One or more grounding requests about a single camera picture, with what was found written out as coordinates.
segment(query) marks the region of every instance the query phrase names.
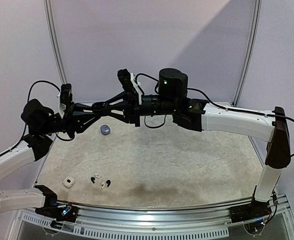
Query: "black small object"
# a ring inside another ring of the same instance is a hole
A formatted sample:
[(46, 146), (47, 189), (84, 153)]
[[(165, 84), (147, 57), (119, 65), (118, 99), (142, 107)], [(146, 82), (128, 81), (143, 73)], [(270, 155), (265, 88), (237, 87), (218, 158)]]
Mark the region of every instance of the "black small object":
[(135, 93), (133, 84), (131, 82), (131, 75), (126, 68), (118, 71), (118, 79), (126, 93), (131, 93), (132, 91)]
[(57, 221), (53, 220), (51, 222), (51, 224), (50, 224), (50, 227), (52, 227), (53, 229), (59, 229), (59, 230), (61, 230), (62, 227), (63, 227), (63, 223), (57, 222)]
[(159, 95), (168, 98), (187, 97), (188, 76), (174, 68), (159, 72)]
[(72, 88), (70, 83), (61, 85), (60, 102), (67, 106), (72, 104)]
[(260, 202), (254, 199), (256, 188), (249, 204), (232, 206), (229, 208), (231, 222), (238, 223), (251, 219), (259, 219), (271, 213), (269, 201)]

